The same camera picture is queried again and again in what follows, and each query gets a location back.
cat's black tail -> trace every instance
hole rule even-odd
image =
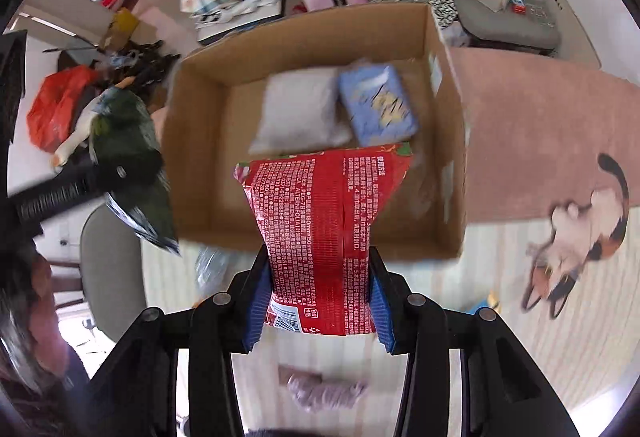
[[[613,160],[613,157],[606,153],[601,153],[598,155],[598,166],[600,166],[603,171],[612,174],[616,179],[618,179],[620,188],[622,189],[622,196],[625,200],[629,200],[629,187],[626,184],[625,174],[620,165]]]

blue gripper pad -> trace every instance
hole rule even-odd
[[[242,338],[244,348],[251,352],[255,343],[260,340],[262,326],[267,315],[267,307],[271,301],[271,267],[266,264],[260,274],[260,280],[255,288],[254,299],[251,301],[246,320],[246,332]]]
[[[393,325],[391,322],[391,312],[389,303],[380,287],[380,282],[375,276],[371,281],[371,294],[369,295],[369,309],[371,317],[378,331],[378,340],[385,345],[385,349],[390,353],[396,345]]]

metal screw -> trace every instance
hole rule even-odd
[[[160,309],[149,307],[142,311],[142,319],[145,322],[152,322],[160,317]]]
[[[226,292],[219,292],[213,296],[213,303],[216,305],[227,305],[231,301],[231,295]]]
[[[480,309],[480,317],[486,322],[492,322],[495,320],[495,311],[489,307],[483,307]]]
[[[406,297],[406,300],[409,302],[410,305],[413,305],[415,307],[420,307],[425,303],[427,303],[427,298],[425,298],[422,294],[417,292],[411,293],[409,296]]]

orange bag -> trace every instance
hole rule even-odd
[[[98,77],[95,70],[78,65],[45,78],[27,115],[31,144],[55,152],[71,134],[74,108],[82,90]]]

barcode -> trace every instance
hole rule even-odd
[[[302,332],[297,307],[283,305],[271,299],[271,310],[276,315],[273,326],[291,332]]]

